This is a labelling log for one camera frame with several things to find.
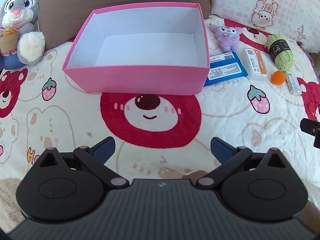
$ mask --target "fuzzy beige blanket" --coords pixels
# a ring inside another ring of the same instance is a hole
[[[6,233],[24,220],[16,201],[20,182],[20,179],[12,178],[0,180],[0,228]]]

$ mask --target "open cardboard box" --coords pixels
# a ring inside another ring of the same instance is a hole
[[[18,41],[20,38],[20,33],[12,33],[7,36],[0,38],[0,52],[6,53],[13,49],[16,49],[18,46]]]
[[[200,5],[152,2],[94,10],[62,69],[86,92],[194,95],[210,69]]]

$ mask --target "small white box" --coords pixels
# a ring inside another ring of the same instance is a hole
[[[268,76],[262,55],[257,49],[244,48],[241,62],[248,73],[247,79],[264,80]]]
[[[290,72],[285,73],[285,81],[287,82],[288,89],[292,95],[301,95],[300,85],[296,76]]]

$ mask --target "orange pom pom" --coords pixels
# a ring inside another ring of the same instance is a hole
[[[271,76],[271,83],[274,85],[282,85],[285,82],[285,75],[281,70],[277,70]]]

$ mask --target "pink rabbit nose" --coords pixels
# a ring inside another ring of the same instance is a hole
[[[20,10],[15,10],[13,13],[12,13],[12,16],[14,19],[16,18],[19,18],[21,15],[21,11]]]

